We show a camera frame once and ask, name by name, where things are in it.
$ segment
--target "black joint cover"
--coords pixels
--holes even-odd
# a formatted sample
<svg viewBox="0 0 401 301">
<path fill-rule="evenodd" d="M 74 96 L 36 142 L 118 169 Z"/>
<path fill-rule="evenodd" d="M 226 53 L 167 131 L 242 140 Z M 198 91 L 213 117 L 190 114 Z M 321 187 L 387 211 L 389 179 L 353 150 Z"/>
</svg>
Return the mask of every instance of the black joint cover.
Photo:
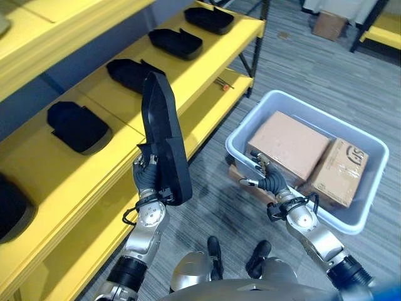
<svg viewBox="0 0 401 301">
<path fill-rule="evenodd" d="M 106 69 L 112 79 L 139 94 L 142 94 L 143 82 L 149 72 L 165 74 L 162 70 L 144 60 L 140 60 L 140 63 L 137 63 L 128 58 L 113 60 L 106 65 Z"/>
<path fill-rule="evenodd" d="M 189 8 L 184 11 L 185 18 L 200 28 L 206 29 L 215 34 L 226 34 L 234 26 L 234 16 L 214 7 Z"/>
<path fill-rule="evenodd" d="M 155 29 L 148 35 L 154 46 L 185 60 L 193 60 L 202 52 L 202 39 L 182 28 L 179 33 L 171 29 Z"/>
<path fill-rule="evenodd" d="M 80 154 L 90 155 L 99 151 L 112 138 L 112 130 L 102 119 L 75 102 L 52 105 L 47 121 L 54 128 L 52 134 Z"/>
<path fill-rule="evenodd" d="M 121 256 L 107 281 L 114 282 L 138 292 L 145 278 L 147 266 L 144 262 L 128 256 Z"/>
</svg>

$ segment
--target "gray carpet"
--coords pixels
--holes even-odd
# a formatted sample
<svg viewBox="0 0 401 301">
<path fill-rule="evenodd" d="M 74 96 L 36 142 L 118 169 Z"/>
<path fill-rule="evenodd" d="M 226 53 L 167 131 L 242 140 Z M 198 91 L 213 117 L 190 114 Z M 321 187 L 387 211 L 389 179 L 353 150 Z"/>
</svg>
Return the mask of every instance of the gray carpet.
<svg viewBox="0 0 401 301">
<path fill-rule="evenodd" d="M 231 9 L 247 11 L 254 2 L 237 0 Z M 175 265 L 190 251 L 206 250 L 210 235 L 220 239 L 226 278 L 247 277 L 244 263 L 257 242 L 267 239 L 273 246 L 271 254 L 287 261 L 300 283 L 333 290 L 300 243 L 287 233 L 284 222 L 270 223 L 265 206 L 227 176 L 226 137 L 272 89 L 288 92 L 388 145 L 390 159 L 365 229 L 356 236 L 333 232 L 379 283 L 400 282 L 400 68 L 386 58 L 348 52 L 355 29 L 347 29 L 334 43 L 312 35 L 312 21 L 297 0 L 272 1 L 252 97 L 238 103 L 191 160 L 194 197 L 168 209 L 170 225 L 139 300 L 157 300 L 167 294 Z M 283 40 L 280 32 L 289 36 Z M 245 54 L 250 57 L 252 48 Z M 239 60 L 232 66 L 241 70 Z M 93 298 L 118 252 L 77 300 Z"/>
</svg>

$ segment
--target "silver metal arm segment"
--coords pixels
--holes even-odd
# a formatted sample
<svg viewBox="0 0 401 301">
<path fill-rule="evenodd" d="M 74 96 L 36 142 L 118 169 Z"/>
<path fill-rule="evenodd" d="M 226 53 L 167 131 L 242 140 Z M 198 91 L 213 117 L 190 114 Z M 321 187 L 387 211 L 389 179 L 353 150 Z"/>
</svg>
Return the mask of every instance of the silver metal arm segment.
<svg viewBox="0 0 401 301">
<path fill-rule="evenodd" d="M 291 202 L 296 198 L 289 189 L 280 191 L 276 199 L 281 204 L 289 202 L 289 206 L 286 207 L 288 213 L 285 216 L 288 232 L 303 245 L 306 253 L 324 271 L 333 285 L 339 290 L 355 292 L 358 295 L 364 291 L 369 296 L 367 287 L 372 285 L 373 278 L 349 254 L 339 239 L 318 221 L 315 212 L 305 204 L 300 206 L 297 202 Z"/>
<path fill-rule="evenodd" d="M 162 202 L 143 205 L 138 214 L 137 225 L 128 237 L 122 256 L 137 258 L 149 267 L 169 221 L 170 216 Z"/>
<path fill-rule="evenodd" d="M 168 223 L 169 214 L 162 202 L 155 200 L 140 207 L 137 225 L 107 281 L 100 288 L 96 301 L 137 299 L 145 272 L 155 258 Z"/>
</svg>

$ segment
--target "cardboard box on floor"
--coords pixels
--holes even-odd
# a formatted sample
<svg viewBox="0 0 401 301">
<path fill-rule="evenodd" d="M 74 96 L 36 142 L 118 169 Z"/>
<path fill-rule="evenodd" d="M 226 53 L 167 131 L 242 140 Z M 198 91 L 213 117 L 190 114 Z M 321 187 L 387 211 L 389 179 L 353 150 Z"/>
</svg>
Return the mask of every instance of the cardboard box on floor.
<svg viewBox="0 0 401 301">
<path fill-rule="evenodd" d="M 321 11 L 312 33 L 331 41 L 337 40 L 346 23 L 346 18 Z"/>
</svg>

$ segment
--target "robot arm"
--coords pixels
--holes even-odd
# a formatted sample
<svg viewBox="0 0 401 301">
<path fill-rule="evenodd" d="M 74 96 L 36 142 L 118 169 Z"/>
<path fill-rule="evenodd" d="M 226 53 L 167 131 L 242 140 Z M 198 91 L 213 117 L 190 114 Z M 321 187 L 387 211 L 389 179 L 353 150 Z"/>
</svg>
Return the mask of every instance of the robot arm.
<svg viewBox="0 0 401 301">
<path fill-rule="evenodd" d="M 352 257 L 337 237 L 316 216 L 318 195 L 297 198 L 288 189 L 284 177 L 269 163 L 263 154 L 251 153 L 260 163 L 260 170 L 266 178 L 255 181 L 242 179 L 242 184 L 257 186 L 271 191 L 277 204 L 268 204 L 268 216 L 271 221 L 286 221 L 288 232 L 305 248 L 312 260 L 326 273 L 332 284 L 339 290 L 348 290 L 354 286 L 367 287 L 373 278 Z M 315 197 L 315 207 L 305 205 L 309 198 Z"/>
<path fill-rule="evenodd" d="M 159 249 L 160 239 L 169 223 L 169 214 L 157 192 L 157 158 L 150 156 L 147 166 L 140 156 L 133 164 L 139 192 L 137 223 L 122 254 L 102 285 L 95 301 L 135 301 L 148 267 Z"/>
</svg>

